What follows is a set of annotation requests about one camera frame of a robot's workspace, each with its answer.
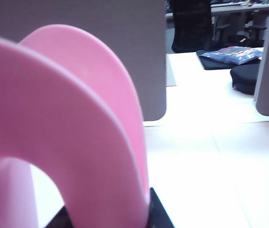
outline office desk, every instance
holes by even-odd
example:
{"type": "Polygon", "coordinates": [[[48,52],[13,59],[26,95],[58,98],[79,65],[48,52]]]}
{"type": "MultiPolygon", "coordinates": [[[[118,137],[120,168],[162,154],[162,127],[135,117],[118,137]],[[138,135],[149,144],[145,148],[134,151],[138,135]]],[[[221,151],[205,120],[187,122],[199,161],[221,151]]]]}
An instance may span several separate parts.
{"type": "Polygon", "coordinates": [[[269,117],[230,70],[170,54],[167,113],[144,123],[150,185],[176,228],[269,228],[269,117]]]}
{"type": "MultiPolygon", "coordinates": [[[[234,5],[234,3],[222,4],[223,6],[211,7],[212,16],[226,15],[231,13],[248,12],[248,11],[266,11],[269,10],[269,4],[254,4],[253,6],[234,5]]],[[[173,13],[167,13],[166,19],[172,19],[173,13]]]]}

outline black tray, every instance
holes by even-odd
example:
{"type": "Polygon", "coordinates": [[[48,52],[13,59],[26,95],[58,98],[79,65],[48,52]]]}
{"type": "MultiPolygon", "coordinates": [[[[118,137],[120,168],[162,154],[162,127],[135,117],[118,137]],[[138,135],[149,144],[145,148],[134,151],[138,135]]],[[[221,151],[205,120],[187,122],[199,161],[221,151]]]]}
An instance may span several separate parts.
{"type": "MultiPolygon", "coordinates": [[[[205,70],[232,69],[232,68],[238,66],[236,64],[222,63],[222,62],[219,62],[219,61],[216,61],[216,60],[204,57],[204,56],[200,56],[200,55],[202,55],[202,54],[204,54],[206,52],[208,52],[208,51],[200,50],[200,51],[196,52],[196,54],[199,57],[199,59],[200,59],[200,61],[201,61],[201,63],[202,63],[205,70]]],[[[250,61],[248,63],[244,63],[242,65],[259,64],[259,63],[260,63],[260,60],[255,59],[255,60],[252,60],[252,61],[250,61]]]]}

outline blue plastic bag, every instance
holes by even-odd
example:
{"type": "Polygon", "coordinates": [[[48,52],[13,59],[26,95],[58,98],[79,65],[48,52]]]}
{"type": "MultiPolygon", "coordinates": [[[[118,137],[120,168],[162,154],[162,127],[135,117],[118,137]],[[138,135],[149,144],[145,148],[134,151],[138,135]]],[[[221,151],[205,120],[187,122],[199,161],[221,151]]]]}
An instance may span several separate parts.
{"type": "Polygon", "coordinates": [[[200,56],[208,57],[216,61],[241,65],[262,57],[263,52],[251,47],[231,46],[217,51],[206,52],[200,56]]]}

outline round black cushion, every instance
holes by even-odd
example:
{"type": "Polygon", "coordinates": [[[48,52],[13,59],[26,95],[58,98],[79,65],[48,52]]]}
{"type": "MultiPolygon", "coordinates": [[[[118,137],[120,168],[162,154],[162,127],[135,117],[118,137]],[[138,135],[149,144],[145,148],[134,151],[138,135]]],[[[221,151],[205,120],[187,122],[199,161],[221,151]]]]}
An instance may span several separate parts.
{"type": "Polygon", "coordinates": [[[231,71],[232,86],[238,91],[253,95],[257,83],[259,64],[236,66],[231,71]]]}
{"type": "Polygon", "coordinates": [[[236,66],[230,74],[232,79],[242,83],[255,84],[258,78],[259,64],[236,66]]]}

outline pink plastic object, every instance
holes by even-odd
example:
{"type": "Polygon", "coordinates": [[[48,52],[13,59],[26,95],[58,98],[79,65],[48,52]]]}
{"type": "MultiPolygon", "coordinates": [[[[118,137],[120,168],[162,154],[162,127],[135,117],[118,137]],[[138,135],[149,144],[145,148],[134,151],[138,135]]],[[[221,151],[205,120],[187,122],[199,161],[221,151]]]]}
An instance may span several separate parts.
{"type": "Polygon", "coordinates": [[[0,39],[0,228],[36,228],[28,164],[13,158],[55,182],[75,228],[146,226],[139,103],[121,62],[92,35],[54,25],[20,45],[0,39]]]}

